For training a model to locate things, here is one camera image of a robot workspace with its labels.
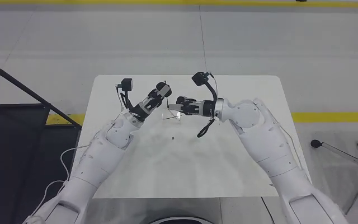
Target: black cable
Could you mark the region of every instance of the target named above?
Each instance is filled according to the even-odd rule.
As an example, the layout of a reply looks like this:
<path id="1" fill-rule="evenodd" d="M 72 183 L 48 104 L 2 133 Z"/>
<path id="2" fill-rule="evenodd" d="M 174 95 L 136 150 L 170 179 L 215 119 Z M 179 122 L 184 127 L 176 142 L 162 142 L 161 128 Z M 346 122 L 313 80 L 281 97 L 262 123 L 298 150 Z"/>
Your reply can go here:
<path id="1" fill-rule="evenodd" d="M 261 197 L 261 200 L 262 200 L 263 204 L 265 205 L 265 208 L 266 208 L 266 210 L 268 211 L 268 214 L 269 214 L 269 215 L 270 215 L 270 217 L 271 217 L 271 222 L 272 222 L 273 224 L 275 224 L 274 218 L 272 217 L 272 215 L 271 215 L 271 212 L 270 212 L 269 208 L 267 207 L 267 205 L 266 205 L 265 201 L 263 200 L 263 197 Z"/>
<path id="2" fill-rule="evenodd" d="M 215 79 L 214 76 L 213 76 L 213 74 L 209 73 L 209 75 L 210 75 L 213 79 Z M 211 119 L 209 120 L 208 124 L 207 124 L 205 127 L 203 127 L 202 130 L 199 131 L 199 133 L 196 135 L 198 138 L 201 138 L 202 136 L 204 136 L 204 135 L 208 132 L 210 126 L 211 126 L 211 125 L 213 124 L 213 122 L 215 121 L 215 119 L 214 119 L 214 117 L 216 116 L 216 114 L 215 114 L 215 104 L 216 104 L 216 101 L 218 100 L 218 95 L 216 94 L 215 90 L 214 90 L 213 87 L 210 85 L 210 83 L 209 83 L 208 81 L 205 81 L 204 84 L 205 84 L 205 86 L 207 86 L 207 88 L 210 90 L 211 94 L 213 94 L 213 107 L 211 108 Z"/>
<path id="3" fill-rule="evenodd" d="M 128 109 L 128 105 L 127 105 L 127 102 L 125 100 L 125 95 L 121 92 L 121 97 L 122 97 L 122 101 L 123 101 L 123 104 L 125 106 L 126 109 Z"/>
<path id="4" fill-rule="evenodd" d="M 213 124 L 213 122 L 215 121 L 214 118 L 211 118 L 208 122 L 208 124 L 202 128 L 201 131 L 199 131 L 199 133 L 196 135 L 198 138 L 201 138 L 202 136 L 204 136 L 204 134 L 206 134 L 206 132 L 209 130 L 209 127 Z"/>

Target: gray floor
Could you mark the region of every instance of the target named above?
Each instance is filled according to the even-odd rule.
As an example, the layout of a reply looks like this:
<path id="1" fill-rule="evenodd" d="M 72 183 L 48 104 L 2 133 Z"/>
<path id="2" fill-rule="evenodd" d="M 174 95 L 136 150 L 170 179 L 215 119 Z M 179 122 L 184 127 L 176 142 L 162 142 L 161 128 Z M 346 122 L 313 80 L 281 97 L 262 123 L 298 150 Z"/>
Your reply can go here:
<path id="1" fill-rule="evenodd" d="M 279 199 L 277 197 L 263 199 L 275 223 L 286 224 Z M 213 224 L 272 224 L 260 197 L 94 199 L 89 205 L 86 223 L 148 224 L 172 216 L 200 217 Z"/>

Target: white cable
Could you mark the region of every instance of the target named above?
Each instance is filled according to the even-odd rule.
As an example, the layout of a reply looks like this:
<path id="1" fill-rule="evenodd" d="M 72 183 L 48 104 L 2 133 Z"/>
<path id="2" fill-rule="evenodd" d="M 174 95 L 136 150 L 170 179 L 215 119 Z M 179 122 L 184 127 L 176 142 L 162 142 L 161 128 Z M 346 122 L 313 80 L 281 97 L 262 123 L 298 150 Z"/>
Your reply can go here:
<path id="1" fill-rule="evenodd" d="M 33 213 L 32 213 L 30 216 L 28 216 L 27 219 L 24 220 L 23 224 L 26 223 L 26 221 L 28 221 L 29 219 L 35 218 L 35 217 L 40 218 L 41 223 L 45 223 L 44 220 L 42 219 L 42 217 L 40 217 L 40 216 L 33 216 L 33 215 L 37 212 L 37 210 L 40 208 L 40 206 L 41 206 L 42 203 L 44 202 L 44 200 L 45 200 L 45 198 L 46 198 L 46 195 L 47 195 L 47 189 L 49 188 L 49 186 L 51 186 L 52 184 L 57 183 L 57 182 L 62 182 L 63 185 L 61 186 L 61 188 L 60 188 L 59 191 L 57 192 L 57 194 L 59 194 L 60 191 L 61 191 L 61 190 L 64 188 L 64 186 L 66 185 L 66 183 L 69 181 L 69 172 L 68 172 L 67 167 L 65 166 L 65 163 L 64 163 L 63 160 L 62 160 L 62 156 L 63 156 L 66 152 L 68 152 L 68 151 L 76 150 L 76 149 L 78 149 L 78 148 L 84 148 L 84 147 L 87 147 L 87 146 L 89 146 L 89 145 L 80 146 L 80 147 L 75 147 L 75 148 L 70 148 L 69 150 L 66 150 L 66 151 L 64 151 L 64 152 L 61 154 L 61 156 L 60 156 L 61 164 L 62 164 L 62 166 L 65 168 L 66 174 L 67 174 L 66 181 L 63 181 L 63 180 L 55 180 L 55 181 L 52 181 L 49 185 L 47 185 L 47 187 L 46 187 L 46 189 L 45 189 L 44 197 L 42 198 L 40 204 L 36 207 L 36 209 L 33 211 Z"/>
<path id="2" fill-rule="evenodd" d="M 34 217 L 33 215 L 37 212 L 37 210 L 39 210 L 40 206 L 42 205 L 42 203 L 44 202 L 44 200 L 45 200 L 45 198 L 46 198 L 47 189 L 49 188 L 49 186 L 51 186 L 51 185 L 53 185 L 54 183 L 57 183 L 57 182 L 62 182 L 62 183 L 63 183 L 64 181 L 63 181 L 63 180 L 55 180 L 55 181 L 52 181 L 49 185 L 47 185 L 47 187 L 46 187 L 46 189 L 45 189 L 44 196 L 43 196 L 43 198 L 42 198 L 40 204 L 36 207 L 36 209 L 32 212 L 32 214 L 31 214 L 27 219 L 25 219 L 25 221 L 23 222 L 23 224 L 24 224 L 27 220 L 29 220 L 29 218 L 33 218 L 33 217 Z"/>
<path id="3" fill-rule="evenodd" d="M 218 84 L 216 84 L 216 79 L 215 79 L 215 77 L 214 77 L 214 76 L 213 76 L 213 79 L 214 79 L 214 81 L 215 81 L 216 95 L 217 95 L 217 97 L 219 97 L 219 92 L 218 92 Z"/>
<path id="4" fill-rule="evenodd" d="M 62 160 L 62 156 L 63 156 L 66 152 L 68 152 L 68 151 L 71 151 L 71 150 L 76 150 L 76 149 L 79 149 L 79 148 L 85 148 L 85 147 L 88 147 L 88 146 L 89 146 L 89 145 L 86 145 L 86 146 L 80 146 L 80 147 L 76 147 L 76 148 L 70 148 L 69 150 L 66 150 L 66 151 L 64 151 L 64 152 L 61 154 L 61 156 L 60 156 L 60 160 L 61 160 L 62 166 L 65 168 L 65 170 L 66 170 L 66 174 L 67 174 L 66 181 L 69 181 L 69 172 L 68 172 L 68 169 L 67 169 L 67 167 L 66 167 L 65 163 L 64 163 L 64 162 L 63 162 L 63 160 Z"/>
<path id="5" fill-rule="evenodd" d="M 121 97 L 119 96 L 118 91 L 117 91 L 117 96 L 118 96 L 119 101 L 121 102 L 121 113 L 122 113 L 124 110 L 124 107 L 123 107 L 123 103 L 122 103 Z"/>
<path id="6" fill-rule="evenodd" d="M 284 129 L 284 127 L 282 127 L 281 123 L 277 121 L 277 119 L 276 119 L 275 116 L 272 114 L 272 112 L 270 111 L 270 109 L 267 108 L 267 110 L 268 110 L 268 112 L 271 114 L 271 116 L 274 118 L 275 122 L 276 122 L 277 124 L 279 124 L 280 128 L 290 137 L 291 142 L 292 142 L 292 145 L 293 145 L 293 149 L 295 150 L 295 153 L 296 153 L 298 162 L 300 163 L 300 168 L 301 168 L 301 170 L 303 170 L 302 163 L 301 163 L 300 157 L 298 156 L 297 149 L 296 149 L 295 143 L 293 142 L 292 136 Z"/>

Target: black fabric panel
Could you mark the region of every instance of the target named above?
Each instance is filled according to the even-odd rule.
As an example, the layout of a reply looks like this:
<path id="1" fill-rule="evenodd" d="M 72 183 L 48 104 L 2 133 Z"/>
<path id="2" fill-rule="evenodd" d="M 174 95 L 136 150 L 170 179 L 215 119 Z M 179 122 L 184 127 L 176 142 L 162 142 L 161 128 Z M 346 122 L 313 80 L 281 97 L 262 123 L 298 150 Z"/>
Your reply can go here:
<path id="1" fill-rule="evenodd" d="M 39 150 L 26 179 L 21 202 L 16 213 L 16 223 L 21 223 L 30 215 L 43 198 L 45 188 L 55 180 L 65 180 L 66 171 L 61 164 L 60 155 L 77 143 L 78 129 L 73 125 L 47 125 L 41 136 Z M 63 161 L 70 172 L 75 150 L 66 152 Z M 49 187 L 45 202 L 56 196 L 62 183 Z"/>
<path id="2" fill-rule="evenodd" d="M 0 105 L 0 220 L 11 223 L 26 170 L 49 110 L 41 104 Z"/>

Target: white table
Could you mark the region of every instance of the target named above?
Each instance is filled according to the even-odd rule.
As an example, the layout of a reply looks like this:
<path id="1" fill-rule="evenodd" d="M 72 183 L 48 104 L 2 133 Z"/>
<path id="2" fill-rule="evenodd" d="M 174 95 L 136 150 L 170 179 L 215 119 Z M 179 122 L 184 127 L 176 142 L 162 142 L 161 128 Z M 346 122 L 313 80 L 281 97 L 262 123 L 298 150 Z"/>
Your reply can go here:
<path id="1" fill-rule="evenodd" d="M 307 171 L 280 80 L 276 76 L 215 77 L 219 97 L 226 97 L 231 103 L 255 97 L 265 102 L 293 137 Z M 118 115 L 120 102 L 114 85 L 123 78 L 129 76 L 98 76 L 95 79 L 79 146 L 88 144 L 104 124 Z M 205 86 L 197 87 L 191 76 L 138 75 L 130 78 L 134 84 L 129 93 L 133 105 L 164 80 L 173 92 L 169 103 L 175 102 L 178 96 L 212 99 L 209 90 Z M 270 186 L 270 179 L 250 158 L 228 122 L 214 122 L 205 136 L 197 138 L 197 133 L 209 118 L 182 115 L 180 122 L 162 119 L 169 116 L 164 101 L 135 132 L 134 142 L 124 159 L 99 187 L 94 198 L 277 196 L 275 188 Z M 84 150 L 77 150 L 73 169 L 76 169 Z"/>

